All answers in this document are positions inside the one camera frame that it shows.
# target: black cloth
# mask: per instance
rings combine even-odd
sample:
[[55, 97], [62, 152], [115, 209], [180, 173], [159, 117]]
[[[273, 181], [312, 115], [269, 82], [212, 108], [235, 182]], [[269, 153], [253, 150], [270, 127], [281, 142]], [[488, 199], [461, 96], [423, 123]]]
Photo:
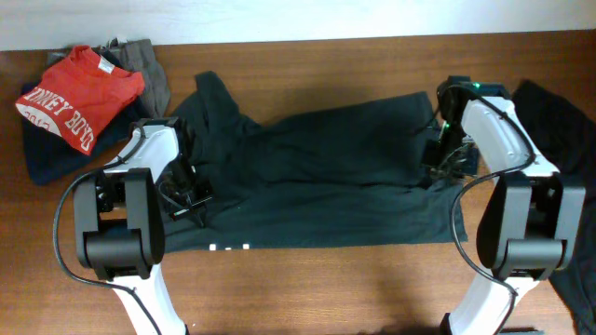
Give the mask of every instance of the black cloth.
[[565, 98], [526, 81], [513, 95], [536, 147], [563, 174], [586, 185], [574, 257], [550, 282], [571, 310], [579, 334], [596, 334], [596, 125]]
[[[109, 51], [102, 52], [102, 56], [113, 65], [120, 67], [118, 59]], [[21, 94], [31, 91], [37, 84], [39, 82], [24, 85]], [[133, 103], [117, 114], [102, 131], [89, 156], [71, 147], [60, 136], [37, 127], [22, 118], [22, 142], [29, 177], [34, 183], [45, 185], [84, 167], [103, 151], [119, 141], [125, 140], [129, 136], [131, 123], [148, 116], [149, 114], [144, 110], [141, 100], [139, 98], [135, 99]]]
[[[191, 163], [215, 198], [202, 219], [167, 221], [166, 250], [326, 248], [450, 242], [461, 185], [420, 166], [432, 117], [425, 93], [299, 114], [261, 127], [215, 73], [174, 112], [196, 131]], [[466, 239], [461, 213], [457, 232]]]

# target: wood grain surface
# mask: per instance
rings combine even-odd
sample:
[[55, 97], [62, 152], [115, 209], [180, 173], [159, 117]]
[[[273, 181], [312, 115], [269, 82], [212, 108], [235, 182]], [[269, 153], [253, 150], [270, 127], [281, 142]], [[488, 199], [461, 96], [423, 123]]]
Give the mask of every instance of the wood grain surface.
[[[194, 74], [213, 70], [241, 112], [264, 124], [420, 90], [436, 103], [433, 92], [449, 74], [502, 82], [511, 90], [530, 78], [596, 118], [594, 31], [165, 46], [156, 47], [156, 55], [168, 75], [170, 110], [196, 89]], [[0, 333], [131, 334], [113, 292], [75, 283], [54, 260], [51, 219], [73, 176], [44, 187], [32, 184], [14, 108], [20, 86], [39, 78], [44, 63], [43, 51], [0, 53]], [[492, 189], [483, 184], [463, 202], [466, 247], [474, 255]], [[69, 204], [61, 224], [63, 254], [77, 273], [92, 276], [75, 259], [72, 217]], [[474, 276], [453, 244], [183, 252], [167, 255], [163, 269], [192, 334], [436, 327]], [[573, 333], [570, 314], [548, 282], [520, 302], [508, 325]]]

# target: folded clothing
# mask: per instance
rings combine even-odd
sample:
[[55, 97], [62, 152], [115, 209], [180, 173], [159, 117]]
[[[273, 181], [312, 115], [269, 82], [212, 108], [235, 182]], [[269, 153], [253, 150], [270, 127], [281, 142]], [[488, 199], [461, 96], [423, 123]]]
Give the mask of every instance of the folded clothing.
[[[452, 241], [460, 184], [421, 167], [432, 118], [426, 93], [299, 114], [261, 127], [215, 73], [174, 112], [197, 134], [191, 164], [214, 198], [198, 228], [165, 219], [166, 250], [329, 248]], [[460, 208], [456, 230], [466, 239]]]
[[[120, 66], [118, 59], [110, 52], [102, 52], [102, 56], [113, 65]], [[38, 84], [24, 85], [21, 94], [31, 92]], [[84, 167], [103, 151], [125, 140], [129, 135], [131, 123], [148, 116], [141, 100], [135, 99], [106, 126], [97, 138], [91, 155], [81, 154], [61, 137], [22, 118], [23, 150], [30, 178], [35, 184], [45, 185]]]
[[16, 106], [31, 123], [89, 155], [103, 129], [143, 89], [140, 73], [119, 69], [90, 47], [78, 46], [47, 69]]
[[[145, 83], [141, 94], [141, 102], [148, 117], [162, 117], [168, 109], [171, 93], [168, 87], [168, 78], [163, 66], [157, 61], [151, 40], [121, 42], [114, 39], [108, 46], [102, 47], [100, 53], [110, 51], [120, 62], [120, 68], [140, 72]], [[64, 59], [64, 52], [48, 52], [47, 66]]]

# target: black cable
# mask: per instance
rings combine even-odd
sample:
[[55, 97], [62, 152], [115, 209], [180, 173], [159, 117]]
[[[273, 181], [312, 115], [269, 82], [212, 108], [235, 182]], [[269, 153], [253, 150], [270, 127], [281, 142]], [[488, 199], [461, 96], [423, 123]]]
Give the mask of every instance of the black cable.
[[518, 292], [515, 290], [515, 288], [513, 288], [510, 284], [506, 283], [504, 280], [500, 280], [498, 278], [495, 278], [494, 276], [488, 274], [487, 272], [485, 272], [484, 270], [482, 270], [478, 265], [476, 265], [476, 263], [474, 263], [474, 261], [466, 254], [466, 251], [464, 250], [464, 248], [462, 247], [461, 242], [459, 241], [459, 238], [457, 237], [457, 232], [455, 230], [455, 211], [457, 209], [457, 205], [459, 205], [461, 198], [464, 196], [464, 194], [469, 191], [472, 187], [483, 183], [485, 181], [489, 181], [493, 178], [496, 177], [501, 177], [507, 173], [511, 173], [511, 172], [516, 172], [516, 171], [520, 171], [523, 170], [527, 167], [529, 167], [530, 165], [532, 165], [535, 161], [536, 155], [534, 152], [534, 148], [532, 147], [532, 144], [530, 143], [530, 141], [526, 138], [525, 134], [523, 133], [523, 131], [520, 129], [520, 127], [513, 122], [513, 120], [511, 120], [509, 118], [509, 116], [507, 115], [507, 113], [501, 111], [500, 109], [498, 109], [496, 106], [494, 106], [493, 104], [491, 104], [488, 100], [486, 100], [485, 98], [483, 98], [481, 95], [479, 95], [478, 93], [476, 93], [474, 90], [468, 88], [468, 87], [464, 87], [461, 85], [452, 85], [449, 86], [447, 88], [445, 88], [444, 92], [447, 92], [447, 90], [449, 89], [453, 89], [453, 88], [462, 88], [464, 90], [466, 90], [467, 92], [471, 93], [472, 96], [474, 96], [475, 99], [477, 99], [478, 101], [484, 103], [487, 107], [489, 107], [491, 110], [493, 110], [495, 113], [497, 113], [503, 120], [505, 120], [507, 123], [509, 123], [511, 125], [511, 127], [513, 128], [513, 130], [515, 130], [516, 133], [518, 133], [518, 135], [520, 135], [521, 140], [523, 141], [525, 147], [528, 150], [528, 158], [526, 159], [526, 161], [523, 164], [520, 164], [516, 167], [510, 167], [510, 168], [506, 168], [500, 171], [496, 171], [493, 173], [489, 173], [485, 176], [482, 177], [478, 177], [477, 179], [469, 182], [468, 184], [466, 184], [462, 190], [457, 194], [457, 196], [455, 197], [455, 200], [451, 206], [451, 210], [450, 210], [450, 230], [451, 230], [451, 235], [452, 238], [454, 240], [455, 243], [455, 247], [457, 248], [457, 251], [459, 251], [459, 254], [462, 256], [462, 258], [464, 259], [464, 261], [466, 261], [467, 265], [469, 265], [474, 271], [476, 271], [476, 273], [478, 273], [479, 275], [483, 276], [484, 278], [499, 284], [501, 286], [503, 286], [504, 288], [506, 288], [510, 295], [511, 295], [511, 300], [509, 303], [509, 308], [507, 313], [505, 314], [505, 317], [503, 318], [503, 321], [501, 322], [501, 324], [499, 325], [498, 329], [496, 330], [496, 332], [494, 334], [498, 334], [501, 332], [501, 330], [503, 330], [503, 328], [505, 327], [505, 324], [507, 323], [507, 320], [509, 319], [509, 317], [511, 316], [511, 314], [513, 313], [513, 309], [515, 308], [515, 301], [518, 297]]
[[58, 238], [58, 227], [60, 226], [60, 215], [61, 215], [62, 207], [64, 207], [64, 203], [66, 202], [66, 198], [71, 193], [71, 191], [79, 183], [81, 183], [82, 181], [86, 180], [87, 178], [95, 175], [96, 173], [101, 172], [101, 171], [104, 171], [104, 170], [109, 169], [109, 168], [115, 168], [115, 167], [118, 167], [118, 166], [124, 164], [129, 158], [131, 158], [139, 150], [139, 148], [141, 148], [142, 143], [146, 139], [145, 138], [145, 132], [144, 132], [144, 129], [142, 127], [138, 127], [136, 125], [135, 125], [135, 127], [140, 130], [141, 136], [140, 136], [139, 141], [137, 142], [137, 144], [135, 144], [135, 146], [132, 148], [132, 150], [129, 151], [128, 154], [126, 154], [124, 157], [117, 156], [116, 157], [116, 161], [114, 163], [106, 164], [103, 167], [92, 169], [91, 171], [86, 172], [83, 175], [77, 177], [66, 188], [66, 191], [64, 191], [64, 193], [62, 194], [62, 197], [60, 199], [60, 202], [58, 204], [58, 207], [56, 208], [56, 213], [54, 214], [54, 225], [53, 225], [54, 254], [56, 255], [56, 260], [58, 261], [58, 264], [60, 265], [60, 268], [64, 271], [64, 273], [66, 275], [68, 275], [69, 277], [71, 277], [73, 280], [78, 281], [78, 282], [83, 283], [83, 284], [88, 284], [88, 285], [91, 285], [91, 286], [99, 287], [99, 288], [113, 288], [113, 289], [120, 289], [122, 291], [127, 292], [132, 297], [132, 299], [134, 299], [134, 301], [139, 304], [139, 307], [142, 309], [142, 312], [147, 316], [147, 318], [149, 319], [149, 322], [151, 322], [151, 324], [153, 325], [153, 327], [156, 329], [157, 335], [161, 335], [161, 331], [159, 330], [159, 327], [157, 326], [156, 321], [153, 319], [153, 317], [151, 316], [151, 314], [149, 313], [149, 311], [147, 310], [147, 308], [145, 307], [145, 305], [142, 303], [142, 301], [139, 298], [139, 296], [135, 293], [134, 289], [123, 287], [123, 286], [116, 285], [116, 284], [105, 283], [105, 282], [101, 282], [101, 281], [97, 281], [97, 280], [86, 279], [86, 278], [83, 278], [81, 276], [75, 275], [68, 268], [68, 266], [66, 266], [66, 263], [64, 262], [64, 259], [62, 258], [62, 255], [60, 253], [60, 243], [59, 243], [59, 238]]
[[472, 146], [472, 142], [464, 143], [459, 148], [457, 148], [457, 149], [453, 150], [452, 152], [450, 152], [449, 154], [447, 154], [447, 157], [445, 157], [445, 159], [443, 159], [443, 161], [440, 162], [437, 169], [441, 169], [454, 154], [457, 154], [458, 152], [460, 152], [462, 150], [466, 150], [471, 146]]
[[414, 129], [411, 133], [410, 136], [416, 136], [419, 135], [421, 132], [425, 131], [426, 129], [431, 128], [431, 124], [433, 121], [435, 121], [435, 119], [437, 118], [437, 115], [439, 115], [440, 112], [440, 108], [437, 107], [437, 109], [435, 110], [435, 113], [433, 113], [432, 117], [421, 127]]
[[162, 198], [164, 198], [164, 200], [168, 201], [172, 206], [176, 207], [178, 210], [183, 210], [183, 209], [188, 209], [182, 205], [180, 205], [179, 203], [177, 203], [174, 199], [170, 198], [169, 196], [165, 195], [163, 193], [163, 191], [161, 190], [161, 186], [164, 184], [164, 182], [160, 182], [159, 186], [157, 186], [157, 191], [159, 192], [159, 195], [161, 195]]

